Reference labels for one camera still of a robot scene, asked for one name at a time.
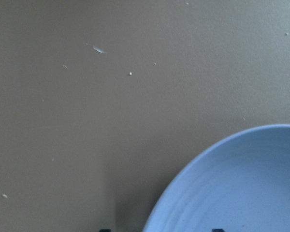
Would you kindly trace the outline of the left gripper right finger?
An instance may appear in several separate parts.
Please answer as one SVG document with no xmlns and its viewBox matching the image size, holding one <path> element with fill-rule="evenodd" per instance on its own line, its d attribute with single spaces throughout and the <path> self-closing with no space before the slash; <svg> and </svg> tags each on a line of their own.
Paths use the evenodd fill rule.
<svg viewBox="0 0 290 232">
<path fill-rule="evenodd" d="M 212 232 L 225 232 L 223 229 L 212 229 Z"/>
</svg>

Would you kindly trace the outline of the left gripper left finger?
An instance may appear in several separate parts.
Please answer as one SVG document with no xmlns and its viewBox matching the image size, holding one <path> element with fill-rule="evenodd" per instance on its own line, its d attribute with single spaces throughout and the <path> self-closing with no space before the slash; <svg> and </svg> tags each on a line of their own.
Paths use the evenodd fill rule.
<svg viewBox="0 0 290 232">
<path fill-rule="evenodd" d="M 111 232 L 111 229 L 100 229 L 99 232 Z"/>
</svg>

